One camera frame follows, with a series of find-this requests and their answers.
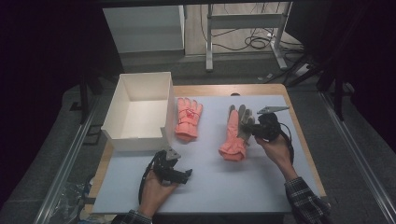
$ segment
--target orange glove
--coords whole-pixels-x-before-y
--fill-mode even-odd
[[[240,105],[239,110],[231,105],[227,121],[227,139],[219,149],[220,155],[226,161],[241,161],[246,157],[248,139],[251,133],[241,128],[243,124],[254,124],[251,110]]]
[[[178,124],[175,128],[176,137],[190,142],[198,137],[197,125],[203,106],[189,98],[177,98]]]

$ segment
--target floor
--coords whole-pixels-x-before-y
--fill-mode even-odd
[[[257,6],[248,4],[237,8],[244,9],[246,13],[260,7],[262,4]],[[236,10],[229,5],[225,8],[230,13]],[[277,4],[268,6],[268,8],[274,11]],[[191,22],[189,21],[191,18],[195,18],[196,23],[191,26],[195,27],[193,29],[195,34],[186,33],[186,55],[172,52],[122,54],[121,59],[125,72],[170,71],[174,85],[282,83],[286,77],[289,80],[297,77],[293,73],[287,75],[280,71],[274,55],[269,49],[244,49],[244,51],[234,52],[225,48],[215,48],[214,71],[208,74],[205,70],[205,56],[203,56],[205,41],[203,42],[202,38],[200,41],[192,40],[192,43],[197,43],[195,47],[187,44],[189,43],[188,36],[201,36],[200,24],[197,23],[200,21],[198,20],[200,17],[192,16],[199,13],[199,9],[199,6],[193,6],[191,13],[190,11],[188,13],[186,24]],[[222,10],[225,11],[224,5],[215,6],[215,11],[221,12]],[[250,31],[247,31],[240,37],[232,38],[221,35],[219,39],[223,37],[225,39],[216,39],[219,41],[216,43],[231,48],[244,47],[243,44],[239,45],[238,43],[243,43],[249,34]],[[292,61],[297,58],[298,55],[295,55],[295,58],[291,58],[288,64],[292,65]],[[359,162],[355,160],[353,152],[349,150],[348,143],[343,139],[320,93],[316,90],[315,84],[319,76],[311,77],[294,88],[288,88],[288,93],[328,195],[327,200],[332,204],[334,222],[340,224],[391,223],[384,216],[384,210],[378,205],[375,191],[370,188]],[[112,80],[101,78],[105,91],[99,96],[96,114],[91,123],[96,128],[95,125],[103,124],[106,107],[111,101],[116,85],[114,80],[117,78],[114,77]],[[331,93],[332,90],[325,92],[330,98],[332,97]],[[92,104],[96,98],[90,94],[90,99]],[[47,200],[46,196],[51,190],[53,180],[61,168],[64,158],[68,156],[69,146],[76,140],[76,134],[80,129],[80,113],[71,111],[70,107],[78,101],[78,87],[64,93],[63,107],[58,118],[34,163],[5,203],[0,213],[0,223],[34,222],[42,203]],[[380,186],[390,199],[396,202],[396,179],[394,176],[396,155],[350,103],[347,96],[344,97],[343,108],[346,118],[344,124],[354,137],[361,155],[369,164]],[[67,183],[81,187],[86,179],[96,171],[106,138],[99,135],[98,141],[95,140],[92,136],[83,138],[76,155],[76,162],[70,167],[69,174],[65,177]],[[64,218],[62,223],[67,223],[67,221],[70,220]],[[51,223],[61,222],[54,218]],[[295,222],[291,216],[285,216],[284,223]]]
[[[282,13],[286,3],[246,3],[246,4],[215,4],[213,15],[231,14],[272,14]],[[205,54],[207,39],[207,5],[186,6],[187,18],[185,23],[186,55]],[[268,40],[275,35],[277,28],[251,28],[232,30],[212,30],[212,45],[215,53],[230,52],[271,52]],[[282,35],[282,40],[292,44],[299,44],[295,38],[288,34]],[[288,48],[299,48],[287,45]]]

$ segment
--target white cabinet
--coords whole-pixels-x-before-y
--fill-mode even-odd
[[[183,6],[103,11],[119,53],[184,49]]]

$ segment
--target white box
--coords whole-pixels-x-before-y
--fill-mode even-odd
[[[121,74],[102,131],[120,151],[172,143],[175,97],[170,72]]]

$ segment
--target person's hand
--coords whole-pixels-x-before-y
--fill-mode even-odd
[[[139,206],[139,213],[152,217],[158,208],[166,201],[169,195],[177,188],[177,183],[163,185],[158,176],[150,170],[143,187],[142,202]]]
[[[267,142],[259,137],[255,137],[255,139],[257,144],[265,150],[268,158],[279,167],[286,180],[292,180],[298,177],[290,161],[288,145],[282,135],[279,135],[271,142]]]

